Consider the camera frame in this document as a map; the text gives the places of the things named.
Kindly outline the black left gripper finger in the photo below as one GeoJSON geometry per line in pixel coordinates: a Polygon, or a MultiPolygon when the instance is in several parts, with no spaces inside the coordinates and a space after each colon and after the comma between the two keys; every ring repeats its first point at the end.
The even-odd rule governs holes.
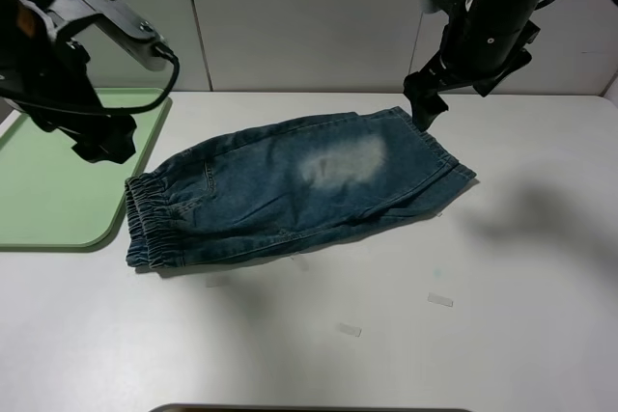
{"type": "Polygon", "coordinates": [[[135,122],[109,123],[78,138],[72,150],[90,163],[109,161],[124,164],[136,154],[135,122]]]}

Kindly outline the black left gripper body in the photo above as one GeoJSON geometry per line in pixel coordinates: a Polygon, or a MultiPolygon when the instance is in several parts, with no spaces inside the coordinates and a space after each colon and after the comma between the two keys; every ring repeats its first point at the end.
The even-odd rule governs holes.
{"type": "Polygon", "coordinates": [[[30,37],[16,25],[1,25],[1,97],[29,114],[44,131],[58,129],[74,141],[104,125],[134,122],[130,116],[89,116],[102,104],[86,74],[83,50],[64,47],[56,55],[38,25],[30,37]]]}

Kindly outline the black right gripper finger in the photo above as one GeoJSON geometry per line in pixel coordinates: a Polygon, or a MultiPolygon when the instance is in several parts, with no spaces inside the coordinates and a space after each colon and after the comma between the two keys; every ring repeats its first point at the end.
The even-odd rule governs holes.
{"type": "Polygon", "coordinates": [[[449,106],[438,94],[438,80],[425,72],[415,72],[404,80],[404,96],[410,103],[412,122],[420,131],[427,131],[435,119],[449,106]]]}

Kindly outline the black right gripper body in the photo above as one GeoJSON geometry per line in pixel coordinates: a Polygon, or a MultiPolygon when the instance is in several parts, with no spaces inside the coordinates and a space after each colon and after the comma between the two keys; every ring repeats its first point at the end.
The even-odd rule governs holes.
{"type": "Polygon", "coordinates": [[[511,73],[527,66],[526,46],[540,28],[530,21],[532,8],[497,7],[479,12],[464,6],[445,11],[448,21],[438,51],[404,80],[408,98],[437,98],[445,91],[473,88],[487,96],[511,73]]]}

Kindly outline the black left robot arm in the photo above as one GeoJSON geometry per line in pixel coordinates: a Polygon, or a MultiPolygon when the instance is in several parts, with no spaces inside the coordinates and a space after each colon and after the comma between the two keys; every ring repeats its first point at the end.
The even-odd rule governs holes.
{"type": "Polygon", "coordinates": [[[35,4],[1,0],[1,93],[9,93],[12,108],[42,131],[58,130],[71,138],[80,158],[125,163],[136,153],[131,116],[81,116],[57,109],[102,104],[87,75],[88,52],[77,41],[56,42],[53,32],[54,24],[35,4]]]}

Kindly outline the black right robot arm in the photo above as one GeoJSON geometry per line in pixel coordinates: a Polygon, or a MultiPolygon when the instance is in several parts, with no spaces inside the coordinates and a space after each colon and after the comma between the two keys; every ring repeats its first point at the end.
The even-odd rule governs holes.
{"type": "Polygon", "coordinates": [[[436,54],[404,80],[412,121],[427,130],[448,106],[441,93],[471,87],[487,96],[506,77],[527,66],[526,47],[540,32],[531,15],[555,0],[422,0],[448,22],[436,54]]]}

